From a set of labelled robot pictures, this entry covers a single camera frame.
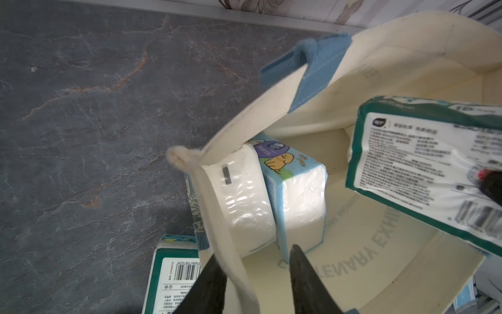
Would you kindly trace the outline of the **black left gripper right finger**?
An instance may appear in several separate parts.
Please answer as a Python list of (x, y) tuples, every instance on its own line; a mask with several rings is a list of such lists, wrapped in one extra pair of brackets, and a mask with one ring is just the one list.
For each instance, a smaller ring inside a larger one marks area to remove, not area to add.
[(343, 314), (298, 245), (290, 251), (290, 279), (296, 314)]

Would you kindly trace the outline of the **light blue tissue pack front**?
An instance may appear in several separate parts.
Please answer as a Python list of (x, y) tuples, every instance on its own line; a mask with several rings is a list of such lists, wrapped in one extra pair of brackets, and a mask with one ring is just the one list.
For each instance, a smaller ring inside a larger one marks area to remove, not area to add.
[(324, 164), (263, 133), (248, 140), (259, 158), (285, 261), (294, 245), (307, 253), (324, 241), (328, 172)]

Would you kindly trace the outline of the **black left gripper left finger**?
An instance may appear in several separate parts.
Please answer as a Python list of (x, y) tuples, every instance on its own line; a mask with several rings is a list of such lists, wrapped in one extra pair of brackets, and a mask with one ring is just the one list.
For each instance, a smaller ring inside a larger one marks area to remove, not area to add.
[(222, 314), (226, 287), (227, 275), (213, 255), (174, 314)]

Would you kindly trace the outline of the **light blue purple-logo tissue pack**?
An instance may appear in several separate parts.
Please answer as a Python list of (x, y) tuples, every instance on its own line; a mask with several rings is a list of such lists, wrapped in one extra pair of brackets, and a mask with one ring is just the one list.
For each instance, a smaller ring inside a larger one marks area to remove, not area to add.
[(477, 313), (477, 289), (475, 278), (471, 277), (453, 303), (455, 314)]

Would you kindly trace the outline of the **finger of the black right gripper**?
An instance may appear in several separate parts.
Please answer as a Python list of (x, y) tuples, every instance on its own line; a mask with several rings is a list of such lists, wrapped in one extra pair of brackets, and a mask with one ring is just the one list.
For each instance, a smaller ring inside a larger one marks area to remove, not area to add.
[(482, 170), (478, 173), (481, 181), (479, 190), (496, 204), (502, 206), (502, 172)]

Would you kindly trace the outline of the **floral cartoon tissue pack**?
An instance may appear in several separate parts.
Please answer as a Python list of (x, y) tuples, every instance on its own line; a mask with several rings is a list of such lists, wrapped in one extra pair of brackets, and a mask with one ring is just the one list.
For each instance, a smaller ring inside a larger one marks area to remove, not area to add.
[(259, 251), (277, 239), (277, 227), (252, 145), (244, 144), (222, 161), (204, 166), (239, 256)]

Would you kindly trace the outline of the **cream canvas tote bag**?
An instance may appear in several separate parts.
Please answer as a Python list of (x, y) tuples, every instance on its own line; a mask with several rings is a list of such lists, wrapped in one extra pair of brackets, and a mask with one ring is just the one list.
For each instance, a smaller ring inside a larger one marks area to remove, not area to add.
[(181, 313), (444, 313), (501, 254), (501, 35), (446, 12), (306, 39), (200, 150), (208, 241)]

